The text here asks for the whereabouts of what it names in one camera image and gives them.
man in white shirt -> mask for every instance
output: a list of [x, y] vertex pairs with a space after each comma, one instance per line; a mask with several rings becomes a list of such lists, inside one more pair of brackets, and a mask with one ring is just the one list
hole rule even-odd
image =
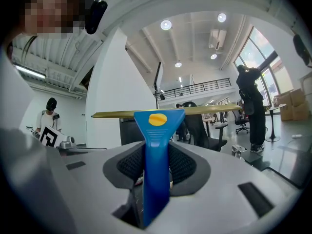
[[57, 101], [54, 98], [50, 98], [47, 102], [46, 110], [38, 113], [37, 116], [37, 132], [41, 132], [45, 126], [50, 126], [58, 131], [61, 131], [61, 122], [59, 114], [54, 112], [57, 107]]

cardboard box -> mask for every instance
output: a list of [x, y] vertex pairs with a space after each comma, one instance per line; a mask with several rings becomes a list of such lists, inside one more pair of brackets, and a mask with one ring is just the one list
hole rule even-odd
[[309, 104], [304, 101], [301, 105], [292, 106], [292, 117], [294, 120], [307, 120], [309, 118]]
[[275, 96], [278, 99], [279, 104], [286, 104], [285, 107], [280, 109], [281, 120], [292, 120], [293, 119], [293, 105], [290, 92], [286, 92]]
[[305, 96], [304, 93], [301, 91], [301, 89], [296, 89], [290, 92], [290, 96], [292, 99], [292, 105], [297, 107], [303, 103], [305, 103]]

floor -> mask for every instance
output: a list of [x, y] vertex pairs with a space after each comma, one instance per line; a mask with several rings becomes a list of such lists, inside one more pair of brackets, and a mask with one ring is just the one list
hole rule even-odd
[[[297, 188], [302, 188], [312, 171], [312, 118], [306, 121], [281, 121], [280, 116], [277, 115], [273, 120], [275, 135], [280, 136], [281, 139], [277, 142], [265, 141], [263, 152], [259, 154], [250, 152], [249, 134], [246, 131], [236, 134], [235, 129], [239, 126], [234, 122], [229, 122], [229, 125], [224, 128], [223, 138], [228, 143], [221, 148], [221, 152], [231, 155], [232, 145], [241, 145], [248, 149], [242, 157], [250, 165], [261, 171], [271, 169]], [[217, 125], [218, 123], [209, 126], [213, 138], [219, 137], [219, 130], [215, 129]], [[267, 136], [269, 136], [272, 129], [271, 117], [266, 117], [266, 126]], [[293, 139], [292, 135], [306, 137]]]

railing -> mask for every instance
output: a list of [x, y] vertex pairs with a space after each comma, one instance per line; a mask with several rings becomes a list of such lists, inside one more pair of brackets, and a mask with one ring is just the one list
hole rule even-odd
[[172, 90], [157, 93], [157, 100], [171, 99], [171, 98], [175, 98], [179, 96], [185, 96], [185, 95], [190, 95], [190, 94], [195, 94], [195, 93], [200, 93], [200, 92], [205, 92], [205, 91], [210, 91], [210, 90], [225, 88], [225, 87], [231, 87], [229, 78], [212, 80], [208, 82], [186, 86], [183, 88], [175, 88]]

blue plastic handle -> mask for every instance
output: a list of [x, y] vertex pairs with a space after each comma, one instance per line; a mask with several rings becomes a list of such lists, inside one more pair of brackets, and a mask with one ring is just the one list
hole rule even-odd
[[146, 140], [143, 222], [148, 226], [169, 201], [168, 142], [183, 121], [185, 111], [176, 109], [135, 112], [134, 117]]

